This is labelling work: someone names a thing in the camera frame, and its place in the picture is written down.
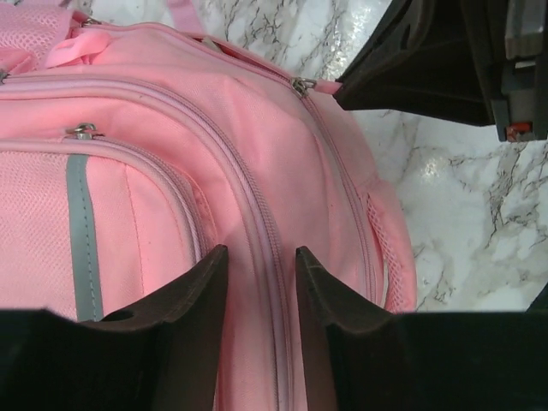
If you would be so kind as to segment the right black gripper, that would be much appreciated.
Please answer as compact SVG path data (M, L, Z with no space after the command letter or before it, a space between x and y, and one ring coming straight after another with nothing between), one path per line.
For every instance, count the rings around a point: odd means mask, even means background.
M398 110L547 140L547 2L393 1L338 78L345 110Z

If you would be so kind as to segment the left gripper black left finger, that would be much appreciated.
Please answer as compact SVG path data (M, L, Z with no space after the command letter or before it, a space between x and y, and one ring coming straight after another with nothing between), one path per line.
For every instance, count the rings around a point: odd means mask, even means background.
M228 249L218 245L98 322L2 311L2 409L212 409L228 268Z

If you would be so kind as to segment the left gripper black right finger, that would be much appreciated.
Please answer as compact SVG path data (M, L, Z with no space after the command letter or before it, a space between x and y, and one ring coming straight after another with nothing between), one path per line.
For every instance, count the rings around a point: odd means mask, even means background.
M392 314L295 256L311 410L544 410L547 295L525 312Z

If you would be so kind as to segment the pink student backpack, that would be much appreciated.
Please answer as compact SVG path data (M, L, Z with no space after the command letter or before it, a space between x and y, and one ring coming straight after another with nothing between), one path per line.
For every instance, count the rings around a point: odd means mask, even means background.
M222 410L313 406L298 247L382 308L414 308L400 202L336 83L41 1L2 3L1 72L2 307L98 319L224 244Z

